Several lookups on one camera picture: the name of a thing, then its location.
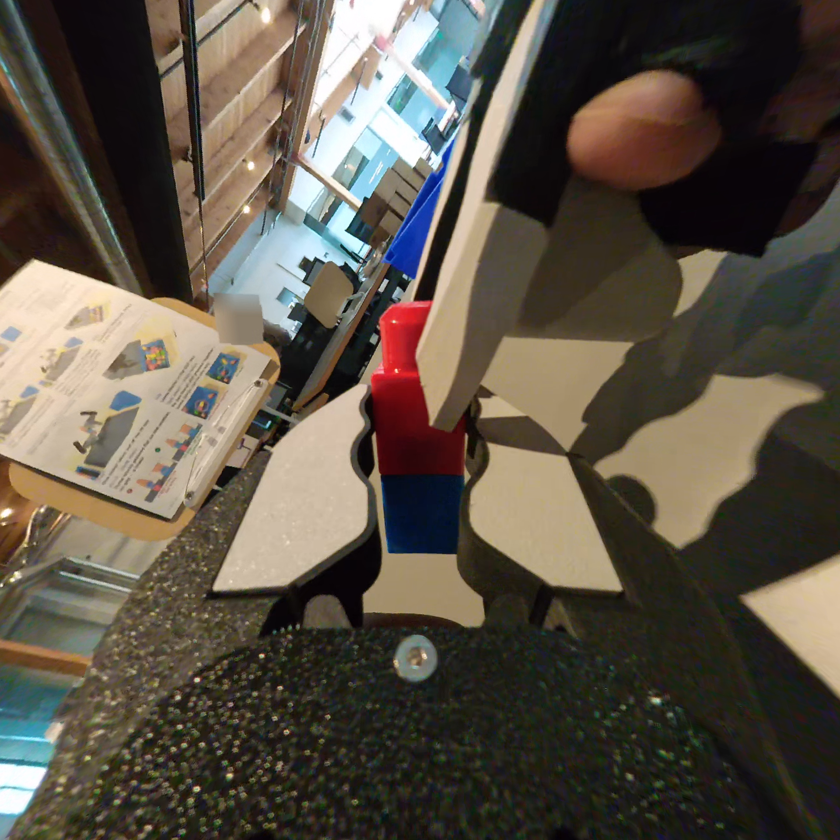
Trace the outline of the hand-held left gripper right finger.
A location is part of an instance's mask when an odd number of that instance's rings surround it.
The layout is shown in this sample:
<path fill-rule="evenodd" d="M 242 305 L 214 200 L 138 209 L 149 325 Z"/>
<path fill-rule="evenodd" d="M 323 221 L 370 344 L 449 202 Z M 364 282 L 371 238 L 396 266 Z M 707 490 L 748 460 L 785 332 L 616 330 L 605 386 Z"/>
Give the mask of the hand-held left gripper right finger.
<path fill-rule="evenodd" d="M 536 597 L 545 586 L 618 595 L 614 569 L 571 460 L 538 423 L 478 394 L 467 423 L 458 572 L 481 597 Z"/>

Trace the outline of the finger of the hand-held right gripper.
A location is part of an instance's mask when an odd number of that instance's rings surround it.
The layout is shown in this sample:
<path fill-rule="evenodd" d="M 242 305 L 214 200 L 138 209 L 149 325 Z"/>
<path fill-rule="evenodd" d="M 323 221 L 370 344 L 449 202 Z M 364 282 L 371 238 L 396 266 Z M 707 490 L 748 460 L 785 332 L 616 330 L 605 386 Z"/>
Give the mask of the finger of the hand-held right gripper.
<path fill-rule="evenodd" d="M 518 336 L 630 342 L 672 319 L 678 261 L 637 197 L 572 176 L 518 315 Z"/>
<path fill-rule="evenodd" d="M 490 184 L 557 6 L 533 2 L 493 85 L 481 81 L 458 169 L 447 177 L 444 210 L 457 204 L 458 216 L 416 350 L 429 423 L 447 432 L 477 392 L 548 242 L 545 225 L 504 206 Z"/>

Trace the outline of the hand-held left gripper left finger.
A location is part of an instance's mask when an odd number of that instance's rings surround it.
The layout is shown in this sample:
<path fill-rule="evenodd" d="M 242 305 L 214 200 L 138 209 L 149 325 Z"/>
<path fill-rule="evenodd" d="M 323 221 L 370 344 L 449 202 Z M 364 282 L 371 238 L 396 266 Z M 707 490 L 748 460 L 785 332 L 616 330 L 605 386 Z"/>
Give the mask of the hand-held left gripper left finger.
<path fill-rule="evenodd" d="M 211 595 L 281 593 L 375 535 L 370 399 L 371 387 L 358 384 L 273 447 Z"/>

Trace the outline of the blue plastic bin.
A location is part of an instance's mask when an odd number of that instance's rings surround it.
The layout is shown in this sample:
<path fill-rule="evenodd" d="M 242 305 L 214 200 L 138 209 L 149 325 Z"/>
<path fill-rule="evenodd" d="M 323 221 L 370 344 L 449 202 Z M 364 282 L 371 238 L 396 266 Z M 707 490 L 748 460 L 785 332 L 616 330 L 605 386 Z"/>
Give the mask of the blue plastic bin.
<path fill-rule="evenodd" d="M 396 268 L 411 280 L 417 278 L 454 147 L 454 141 L 445 147 L 439 167 L 427 177 L 384 256 L 384 261 L 389 266 Z"/>

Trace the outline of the blue mega block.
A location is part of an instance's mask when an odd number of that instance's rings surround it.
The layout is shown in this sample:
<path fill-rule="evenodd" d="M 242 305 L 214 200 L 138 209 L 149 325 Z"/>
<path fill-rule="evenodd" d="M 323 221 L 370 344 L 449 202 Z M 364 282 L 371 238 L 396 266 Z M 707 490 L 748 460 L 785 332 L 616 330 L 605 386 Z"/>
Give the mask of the blue mega block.
<path fill-rule="evenodd" d="M 456 554 L 463 476 L 382 476 L 385 539 L 391 554 Z"/>

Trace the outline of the red mega block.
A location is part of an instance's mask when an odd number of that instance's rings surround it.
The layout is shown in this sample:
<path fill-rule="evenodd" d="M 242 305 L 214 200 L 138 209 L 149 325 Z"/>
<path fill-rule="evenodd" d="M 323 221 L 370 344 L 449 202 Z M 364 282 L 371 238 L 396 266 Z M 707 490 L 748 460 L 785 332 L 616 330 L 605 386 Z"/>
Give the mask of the red mega block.
<path fill-rule="evenodd" d="M 400 302 L 379 323 L 381 363 L 371 377 L 372 420 L 383 476 L 462 476 L 466 417 L 454 430 L 430 426 L 416 352 L 430 301 Z"/>

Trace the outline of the stack of cardboard boxes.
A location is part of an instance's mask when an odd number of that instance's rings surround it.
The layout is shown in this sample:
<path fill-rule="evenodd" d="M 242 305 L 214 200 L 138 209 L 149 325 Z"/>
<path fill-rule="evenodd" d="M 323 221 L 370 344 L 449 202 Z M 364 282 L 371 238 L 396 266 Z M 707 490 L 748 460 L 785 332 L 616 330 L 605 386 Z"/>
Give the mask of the stack of cardboard boxes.
<path fill-rule="evenodd" d="M 362 200 L 348 233 L 371 246 L 394 237 L 433 172 L 423 159 L 413 166 L 397 160 L 384 172 L 373 193 Z"/>

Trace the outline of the white clipboard stand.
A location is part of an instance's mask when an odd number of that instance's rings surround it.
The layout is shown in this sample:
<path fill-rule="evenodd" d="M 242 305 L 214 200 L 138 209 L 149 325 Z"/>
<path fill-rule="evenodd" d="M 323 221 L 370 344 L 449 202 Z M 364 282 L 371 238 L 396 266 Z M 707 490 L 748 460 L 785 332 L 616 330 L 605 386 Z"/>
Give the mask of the white clipboard stand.
<path fill-rule="evenodd" d="M 185 509 L 195 510 L 202 506 L 259 411 L 270 408 L 268 402 L 273 387 L 274 383 L 268 379 L 253 381 L 241 395 L 223 406 L 220 414 L 204 424 L 197 436 L 187 475 Z"/>

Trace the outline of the beige office chair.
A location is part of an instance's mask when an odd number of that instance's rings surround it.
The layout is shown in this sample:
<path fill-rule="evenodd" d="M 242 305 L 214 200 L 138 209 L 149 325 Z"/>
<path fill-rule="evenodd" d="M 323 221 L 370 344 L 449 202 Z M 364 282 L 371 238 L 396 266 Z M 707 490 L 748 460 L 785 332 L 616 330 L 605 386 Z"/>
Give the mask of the beige office chair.
<path fill-rule="evenodd" d="M 334 329 L 342 318 L 346 301 L 354 294 L 354 283 L 342 268 L 330 261 L 311 279 L 303 307 L 325 329 Z"/>

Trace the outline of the wooden clipboard with instruction sheet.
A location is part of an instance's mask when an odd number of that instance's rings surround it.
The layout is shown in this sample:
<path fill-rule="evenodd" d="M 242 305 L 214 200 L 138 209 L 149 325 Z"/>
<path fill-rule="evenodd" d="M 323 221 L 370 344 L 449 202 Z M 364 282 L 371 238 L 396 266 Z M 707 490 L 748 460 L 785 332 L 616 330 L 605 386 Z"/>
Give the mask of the wooden clipboard with instruction sheet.
<path fill-rule="evenodd" d="M 215 319 L 32 259 L 2 285 L 1 454 L 39 506 L 146 541 L 178 535 L 197 436 L 257 379 L 266 343 Z"/>

